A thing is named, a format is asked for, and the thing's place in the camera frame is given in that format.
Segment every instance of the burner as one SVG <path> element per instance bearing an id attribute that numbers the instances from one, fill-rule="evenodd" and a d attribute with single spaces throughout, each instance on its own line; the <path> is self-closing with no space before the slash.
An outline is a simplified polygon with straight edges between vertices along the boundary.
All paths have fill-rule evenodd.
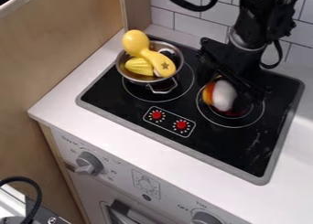
<path id="1" fill-rule="evenodd" d="M 195 75 L 189 64 L 185 62 L 184 67 L 181 69 L 176 79 L 178 81 L 178 86 L 169 94 L 154 94 L 152 93 L 150 89 L 139 86 L 125 78 L 122 79 L 122 83 L 123 83 L 125 90 L 140 101 L 166 102 L 166 101 L 173 101 L 183 96 L 192 87 L 194 80 L 195 80 Z M 162 85 L 164 85 L 165 87 L 157 87 L 157 88 L 159 90 L 162 90 L 162 89 L 165 90 L 166 87 L 168 87 L 167 84 L 164 82 L 162 82 Z"/>
<path id="2" fill-rule="evenodd" d="M 203 89 L 197 94 L 196 104 L 201 115 L 211 123 L 226 128 L 243 128 L 256 123 L 264 114 L 264 102 L 262 105 L 253 105 L 244 100 L 237 101 L 233 110 L 221 112 L 203 101 Z"/>

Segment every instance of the black cable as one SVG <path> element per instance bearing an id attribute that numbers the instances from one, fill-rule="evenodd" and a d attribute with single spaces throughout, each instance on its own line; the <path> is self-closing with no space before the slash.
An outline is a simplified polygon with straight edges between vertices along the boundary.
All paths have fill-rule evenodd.
<path id="1" fill-rule="evenodd" d="M 265 69 L 274 69 L 274 68 L 276 68 L 280 64 L 282 59 L 283 59 L 283 49 L 282 49 L 282 46 L 280 45 L 279 40 L 275 40 L 274 41 L 274 45 L 275 45 L 275 48 L 276 48 L 277 53 L 278 53 L 278 61 L 275 64 L 272 64 L 272 65 L 267 65 L 267 64 L 264 64 L 262 61 L 260 61 L 261 66 L 263 68 L 265 68 Z"/>
<path id="2" fill-rule="evenodd" d="M 8 183 L 12 183 L 12 182 L 28 183 L 36 189 L 36 192 L 37 192 L 36 203 L 35 203 L 34 207 L 30 210 L 28 215 L 21 222 L 21 224 L 31 224 L 33 222 L 33 219 L 34 219 L 36 213 L 38 212 L 38 210 L 40 208 L 40 204 L 41 204 L 41 200 L 42 200 L 42 192 L 41 192 L 40 186 L 35 181 L 31 180 L 30 178 L 23 177 L 23 176 L 11 176 L 11 177 L 8 177 L 6 179 L 1 180 L 0 181 L 0 187 L 3 186 L 4 184 L 8 184 Z"/>
<path id="3" fill-rule="evenodd" d="M 192 3 L 185 0 L 170 0 L 170 1 L 188 10 L 195 12 L 203 12 L 214 7 L 219 0 L 210 0 L 210 2 L 207 5 L 193 5 Z"/>

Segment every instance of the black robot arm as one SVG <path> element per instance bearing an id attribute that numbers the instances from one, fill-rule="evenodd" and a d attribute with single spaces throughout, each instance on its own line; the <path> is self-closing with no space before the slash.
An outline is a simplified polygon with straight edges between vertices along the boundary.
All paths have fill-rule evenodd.
<path id="1" fill-rule="evenodd" d="M 210 10 L 218 0 L 210 0 L 207 5 L 193 5 L 185 0 L 170 0 L 191 11 Z M 249 72 L 260 67 L 272 69 L 279 65 L 283 51 L 279 38 L 290 36 L 296 26 L 293 21 L 297 0 L 240 0 L 240 13 L 229 35 L 229 43 L 225 46 L 225 55 L 216 59 L 210 45 L 201 40 L 200 62 L 202 67 L 213 69 L 230 81 L 236 89 L 251 102 L 262 102 L 266 93 L 263 88 L 255 87 L 246 79 Z M 273 43 L 277 49 L 276 64 L 266 65 L 261 57 L 267 45 Z"/>

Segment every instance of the pan handle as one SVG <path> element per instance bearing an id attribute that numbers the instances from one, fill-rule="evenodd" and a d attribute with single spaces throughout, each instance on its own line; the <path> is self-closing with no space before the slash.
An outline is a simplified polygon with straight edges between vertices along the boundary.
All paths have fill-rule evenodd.
<path id="1" fill-rule="evenodd" d="M 158 91 L 158 90 L 154 90 L 152 85 L 150 83 L 147 83 L 146 85 L 148 86 L 148 88 L 154 93 L 154 94 L 169 94 L 171 91 L 173 91 L 177 86 L 178 86 L 178 82 L 172 77 L 171 78 L 173 81 L 173 86 L 171 86 L 168 90 L 166 91 Z"/>

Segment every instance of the toy stove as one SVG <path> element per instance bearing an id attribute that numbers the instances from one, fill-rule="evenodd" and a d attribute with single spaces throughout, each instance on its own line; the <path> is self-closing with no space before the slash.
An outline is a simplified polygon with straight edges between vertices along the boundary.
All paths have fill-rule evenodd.
<path id="1" fill-rule="evenodd" d="M 251 183 L 266 184 L 303 84 L 259 70 L 249 80 L 271 89 L 265 101 L 247 105 L 239 115 L 223 114 L 201 99 L 204 84 L 197 50 L 169 43 L 185 57 L 172 92 L 153 94 L 123 78 L 112 65 L 77 98 L 78 105 Z M 224 46 L 215 41 L 210 45 L 212 49 Z"/>

